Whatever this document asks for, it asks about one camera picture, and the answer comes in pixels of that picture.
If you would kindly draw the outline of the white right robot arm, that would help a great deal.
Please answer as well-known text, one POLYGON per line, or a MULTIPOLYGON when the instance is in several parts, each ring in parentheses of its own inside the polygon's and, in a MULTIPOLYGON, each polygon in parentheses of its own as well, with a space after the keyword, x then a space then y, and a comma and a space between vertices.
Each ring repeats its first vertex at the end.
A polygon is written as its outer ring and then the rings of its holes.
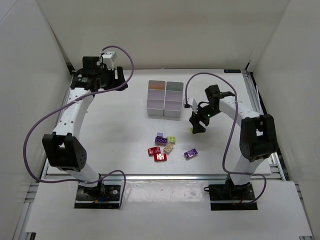
POLYGON ((189 122, 192 133, 205 133, 210 118, 224 113, 232 120, 231 130, 240 127, 239 148, 241 155, 232 171, 228 171, 234 186, 250 182, 258 166, 279 147, 275 121, 270 114, 260 114, 238 101, 238 96, 230 91, 220 91, 218 85, 205 89, 207 101, 192 99, 192 113, 189 122))

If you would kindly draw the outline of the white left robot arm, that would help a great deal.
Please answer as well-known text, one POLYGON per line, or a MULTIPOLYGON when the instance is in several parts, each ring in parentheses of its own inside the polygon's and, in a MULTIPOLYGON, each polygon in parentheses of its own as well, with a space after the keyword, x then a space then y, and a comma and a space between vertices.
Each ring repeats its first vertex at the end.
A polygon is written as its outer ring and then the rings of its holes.
POLYGON ((65 171, 85 188, 95 188, 100 175, 87 163, 87 152, 79 142, 80 129, 94 92, 120 87, 125 90, 123 68, 114 68, 116 53, 84 56, 82 68, 73 76, 67 98, 68 107, 51 134, 45 134, 42 144, 52 167, 65 171))

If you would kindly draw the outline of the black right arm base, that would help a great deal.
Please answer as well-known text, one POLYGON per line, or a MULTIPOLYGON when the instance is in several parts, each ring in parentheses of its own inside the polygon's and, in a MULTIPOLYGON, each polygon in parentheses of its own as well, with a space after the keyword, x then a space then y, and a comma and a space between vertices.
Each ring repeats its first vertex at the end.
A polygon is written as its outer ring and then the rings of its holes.
POLYGON ((211 211, 255 211, 258 210, 251 183, 233 185, 230 180, 224 184, 209 184, 203 190, 209 193, 211 211))

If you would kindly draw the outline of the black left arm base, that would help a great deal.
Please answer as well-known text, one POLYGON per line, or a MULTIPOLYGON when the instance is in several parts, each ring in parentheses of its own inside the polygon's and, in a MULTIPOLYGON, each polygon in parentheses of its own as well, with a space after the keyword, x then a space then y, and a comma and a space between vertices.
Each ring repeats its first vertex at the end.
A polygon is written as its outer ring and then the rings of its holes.
POLYGON ((96 187, 78 185, 75 209, 119 209, 121 200, 121 185, 98 184, 96 187))

